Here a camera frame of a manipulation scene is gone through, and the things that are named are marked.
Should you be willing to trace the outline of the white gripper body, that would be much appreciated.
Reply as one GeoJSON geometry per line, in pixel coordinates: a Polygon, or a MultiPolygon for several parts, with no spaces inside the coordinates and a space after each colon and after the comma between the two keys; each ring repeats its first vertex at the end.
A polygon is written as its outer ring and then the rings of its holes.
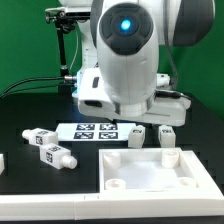
{"type": "Polygon", "coordinates": [[[80,94],[78,99],[78,109],[86,116],[170,126],[184,125],[189,107],[189,100],[164,98],[134,105],[113,102],[107,95],[92,97],[80,94]]]}

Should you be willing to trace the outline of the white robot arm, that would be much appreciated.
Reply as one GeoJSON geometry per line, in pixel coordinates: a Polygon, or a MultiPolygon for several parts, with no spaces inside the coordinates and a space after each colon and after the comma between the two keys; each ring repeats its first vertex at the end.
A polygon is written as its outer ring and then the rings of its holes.
{"type": "Polygon", "coordinates": [[[214,0],[59,0],[89,17],[90,44],[78,92],[86,116],[182,126],[190,99],[158,72],[159,47],[193,46],[211,30],[214,0]]]}

